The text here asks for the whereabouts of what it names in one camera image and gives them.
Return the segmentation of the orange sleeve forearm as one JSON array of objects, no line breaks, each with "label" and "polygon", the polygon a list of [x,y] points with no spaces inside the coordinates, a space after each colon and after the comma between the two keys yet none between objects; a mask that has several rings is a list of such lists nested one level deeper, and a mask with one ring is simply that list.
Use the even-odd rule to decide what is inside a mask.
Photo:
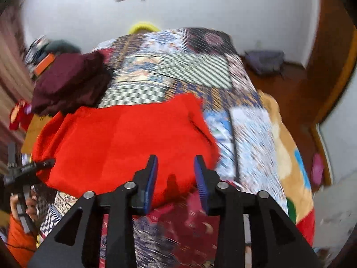
[{"label": "orange sleeve forearm", "polygon": [[21,267],[27,267],[36,251],[36,238],[26,234],[20,221],[10,215],[7,247]]}]

